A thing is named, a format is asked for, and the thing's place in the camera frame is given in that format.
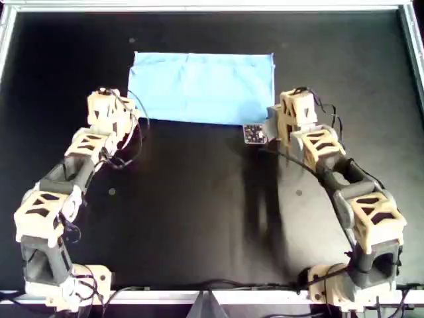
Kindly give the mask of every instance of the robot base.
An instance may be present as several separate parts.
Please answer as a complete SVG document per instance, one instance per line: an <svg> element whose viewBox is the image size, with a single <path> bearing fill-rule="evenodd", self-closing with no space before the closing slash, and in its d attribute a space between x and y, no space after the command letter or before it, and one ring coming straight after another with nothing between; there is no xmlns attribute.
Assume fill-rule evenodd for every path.
<svg viewBox="0 0 424 318"><path fill-rule="evenodd" d="M60 286L26 282L25 291L27 294L46 297L47 307L56 307L57 311L77 312L80 307L104 304L111 295L111 281L112 273L105 266L73 264L71 276ZM93 293L93 289L98 291L102 299Z"/></svg>

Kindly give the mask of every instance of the metal frame edge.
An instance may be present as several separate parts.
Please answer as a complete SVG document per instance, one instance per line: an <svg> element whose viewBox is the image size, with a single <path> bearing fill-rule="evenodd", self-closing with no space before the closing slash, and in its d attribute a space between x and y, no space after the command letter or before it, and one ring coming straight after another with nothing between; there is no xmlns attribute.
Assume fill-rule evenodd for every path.
<svg viewBox="0 0 424 318"><path fill-rule="evenodd" d="M0 84L3 79L7 53L12 40L18 9L15 5L4 5L0 18Z"/></svg>
<svg viewBox="0 0 424 318"><path fill-rule="evenodd" d="M58 11L131 11L131 9L138 9L136 11L219 11L220 9L233 10L234 7L218 7L218 6L175 6L175 7L161 7L161 6L132 6L125 7L121 4L107 6L103 4L99 7L89 7L74 5L59 5L57 3L48 3L41 1L38 4L32 1L22 0L6 0L4 3L3 12L0 19L0 84L3 79L3 71L7 61L7 54L9 51L10 42L12 39L15 20L18 12L58 12ZM415 80L417 82L417 89L420 97L420 105L424 112L424 48L419 32L415 11L411 1L398 1L398 4L393 5L375 5L375 6L360 6L360 5L347 5L347 6L330 6L323 7L319 10L318 6L246 6L243 11L251 9L270 9L273 11L332 11L344 10L349 11L353 9L362 10L390 10L399 9L401 13L401 20L405 37L407 40L408 52L413 64L413 71ZM120 304L192 304L197 297L198 291L124 291L119 297L114 299L111 303ZM297 294L294 291L214 291L221 304L312 304L308 298L308 292L303 291ZM411 291L405 303L424 304L424 291ZM380 298L380 303L399 303L401 299L401 292L397 291L396 295L388 296L387 298ZM39 297L32 297L24 295L17 300L22 303L44 303L44 299ZM0 301L1 304L11 304L10 301Z"/></svg>
<svg viewBox="0 0 424 318"><path fill-rule="evenodd" d="M424 114L424 47L419 31L417 17L412 3L400 7L401 22L409 57L411 59L413 75L417 85L419 104Z"/></svg>

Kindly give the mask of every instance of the white surface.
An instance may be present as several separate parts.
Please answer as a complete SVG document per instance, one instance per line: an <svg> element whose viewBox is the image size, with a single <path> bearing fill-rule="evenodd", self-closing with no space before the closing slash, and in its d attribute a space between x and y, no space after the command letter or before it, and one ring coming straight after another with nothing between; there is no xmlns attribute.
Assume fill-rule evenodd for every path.
<svg viewBox="0 0 424 318"><path fill-rule="evenodd" d="M192 304L194 303L198 291L123 291L119 293L111 303L114 304ZM310 305L312 302L308 298L308 292L302 291L299 295L294 291L237 291L237 290L217 290L213 294L221 305ZM396 291L393 295L380 297L380 303L397 304L400 302L402 294ZM24 295L17 298L21 303L44 303L40 297ZM405 303L423 305L424 291L411 290ZM10 301L2 301L0 304L11 304Z"/></svg>
<svg viewBox="0 0 424 318"><path fill-rule="evenodd" d="M131 7L182 7L182 6L275 6L273 0L4 0L16 5L120 5ZM279 6L333 6L333 5L404 5L411 0L280 0Z"/></svg>

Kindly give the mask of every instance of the small circuit board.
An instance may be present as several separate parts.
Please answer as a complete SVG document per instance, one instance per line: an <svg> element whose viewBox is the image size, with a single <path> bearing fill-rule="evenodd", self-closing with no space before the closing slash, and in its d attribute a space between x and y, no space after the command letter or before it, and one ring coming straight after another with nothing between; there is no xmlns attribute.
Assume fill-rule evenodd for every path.
<svg viewBox="0 0 424 318"><path fill-rule="evenodd" d="M266 144L268 141L263 124L243 125L243 135L245 144Z"/></svg>

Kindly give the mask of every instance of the cable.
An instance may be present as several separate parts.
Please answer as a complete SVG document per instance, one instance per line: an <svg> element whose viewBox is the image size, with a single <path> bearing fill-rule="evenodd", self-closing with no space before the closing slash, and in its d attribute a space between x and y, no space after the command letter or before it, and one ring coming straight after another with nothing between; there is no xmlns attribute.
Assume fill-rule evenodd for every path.
<svg viewBox="0 0 424 318"><path fill-rule="evenodd" d="M308 91L312 94L315 104L321 108L321 110L323 111L324 114L327 114L327 112L325 110L326 107L331 107L333 109L333 113L331 114L331 116L333 117L333 119L331 120L331 128L334 128L335 123L336 123L336 119L338 119L338 121L339 121L339 138L340 138L341 144L343 145L343 122L342 122L342 119L340 118L340 116L337 115L337 108L333 104L323 104L323 102L321 101L321 98L314 92L314 90L311 89L310 87L307 87L307 86L301 86L301 87L294 89L292 95L296 95L296 94L302 93L304 91Z"/></svg>
<svg viewBox="0 0 424 318"><path fill-rule="evenodd" d="M261 148L260 151L265 151L265 152L269 152L270 154L277 154L280 156L283 156L284 158L286 158L287 160L297 164L298 166L301 166L303 169L307 170L310 174L312 174L314 177L317 178L318 182L321 184L321 180L319 179L318 175L316 174L315 171L313 171L310 167L308 167L306 164L304 164L303 162L299 161L298 159L294 158L293 156L289 155L289 154L284 154L283 152L280 152L278 150L270 150L269 148ZM328 191L326 191L327 195L329 196L329 200L331 202L331 205L333 206L333 209L336 211L336 205L335 202L333 200L333 198L330 196L330 193L328 193ZM341 225L341 220L339 219L339 216L336 214L337 216L337 220L339 221L340 225ZM354 250L354 243L351 239L351 237L349 236L347 230L341 225L342 231L347 239L347 241L349 242L350 248L352 250Z"/></svg>
<svg viewBox="0 0 424 318"><path fill-rule="evenodd" d="M318 179L318 175L316 174L315 171L313 171L306 164L304 164L303 162L299 161L298 159L294 158L293 156L289 154L284 154L283 152L280 152L279 150L271 150L269 148L261 148L260 151L269 152L270 154L277 154L277 155L283 156L287 160L297 164L298 166L301 166L303 169L305 169L306 171L308 171L310 174L312 174L314 177Z"/></svg>
<svg viewBox="0 0 424 318"><path fill-rule="evenodd" d="M125 102L121 99L121 97L119 95L117 95L112 89L106 89L105 92L110 93L110 94L112 94L112 95L115 96L115 102L116 102L116 100L118 100L121 103L121 105L127 111L130 112L130 118L131 118L131 120L132 121L133 120L136 120L136 125L138 127L138 134L139 134L139 137L140 137L140 146L139 146L139 148L137 150L137 153L131 159L127 160L126 162L124 162L121 158L115 156L114 158L116 158L117 160L120 160L121 161L120 164L115 164L112 161L112 156L109 154L109 152L107 151L107 149L105 147L103 147L101 149L101 153L102 153L103 157L105 158L106 163L108 163L108 165L110 165L114 169L122 170L123 168L127 167L129 164L133 163L140 156L141 149L142 149L143 136L142 136L142 132L141 132L140 123L139 123L138 119L135 117L135 115L133 114L133 110L132 109L129 109L125 105ZM143 108L144 114L146 115L146 118L147 118L147 125L148 125L148 130L149 130L150 129L150 119L148 118L146 109L144 108L144 105L141 103L140 99L133 92L131 92L131 93L137 98L137 100L139 101L141 107Z"/></svg>
<svg viewBox="0 0 424 318"><path fill-rule="evenodd" d="M299 315L290 315L290 314L277 314L277 315L269 315L269 316L265 316L264 318L308 318L308 317L320 317L324 315L324 313L303 313L303 314L299 314Z"/></svg>
<svg viewBox="0 0 424 318"><path fill-rule="evenodd" d="M310 286L312 286L313 284L316 284L316 283L322 282L323 280L325 281L325 280L327 280L327 279L329 279L329 278L332 278L332 277L334 277L334 276L337 276L337 275L343 274L343 273L344 273L344 272L346 272L346 271L347 271L347 267L344 267L344 268L341 268L340 270L336 270L335 272L332 272L332 273L330 273L330 274L326 274L326 275L324 275L324 276L321 276L321 277L319 277L319 278L317 278L317 279L315 279L315 280L312 280L312 281L310 281L310 282L307 282L305 285L303 285L301 288L299 288L299 289L298 289L298 291L306 290L306 289L308 289Z"/></svg>
<svg viewBox="0 0 424 318"><path fill-rule="evenodd" d="M142 290L142 288L140 287L135 287L135 286L131 286L131 287L125 287L125 288L121 288L120 290L115 291L111 297L105 302L104 306L103 306L103 313L101 315L102 318L104 318L105 316L105 312L107 307L109 306L109 304L111 303L111 301L113 300L113 298L115 298L119 293L121 292L125 292L125 291L129 291L129 290Z"/></svg>
<svg viewBox="0 0 424 318"><path fill-rule="evenodd" d="M323 276L323 277L325 277L324 278L324 293L325 293L325 305L327 306L327 309L328 309L328 311L329 311L329 314L330 314L330 316L331 317L333 317L333 313L331 312L331 308L330 308L330 305L329 305L329 298L328 298L328 296L327 296L327 279L329 279L329 273L330 273L330 271L335 267L335 266L338 266L338 265L341 265L341 263L338 263L338 264L334 264L334 265L332 265L332 266L330 266L329 267L329 269L327 270L327 272L325 273L325 275Z"/></svg>
<svg viewBox="0 0 424 318"><path fill-rule="evenodd" d="M19 301L17 301L15 298L18 298L22 295L24 295L25 292L23 291L17 291L15 293L3 293L0 291L0 303L2 301L10 301L11 303L14 303L15 305L19 306L20 308L23 308L24 310L33 313L35 315L51 315L52 312L51 311L44 311L44 310L39 310L39 309L35 309L35 308L31 308L29 305L27 304L23 304Z"/></svg>
<svg viewBox="0 0 424 318"><path fill-rule="evenodd" d="M147 115L147 111L146 111L146 108L144 107L144 105L143 105L143 103L141 102L141 100L138 98L138 96L137 95L135 95L130 89L128 89L128 92L130 93L130 94L133 94L134 95L134 97L136 98L136 100L138 101L138 103L140 104L140 106L141 106L141 108L142 108L142 110L143 110L143 112L144 112L144 116L146 117L146 120L147 120L147 131L149 131L150 130L150 118L149 118L149 116Z"/></svg>
<svg viewBox="0 0 424 318"><path fill-rule="evenodd" d="M399 306L396 308L395 312L392 313L388 318L396 318L397 317L399 311L403 310L403 307L404 307L403 305L405 303L406 296L408 295L408 293L411 290L413 290L414 288L417 288L417 287L423 287L423 284L409 284L409 285L407 285L406 289L403 291L402 299L399 303Z"/></svg>

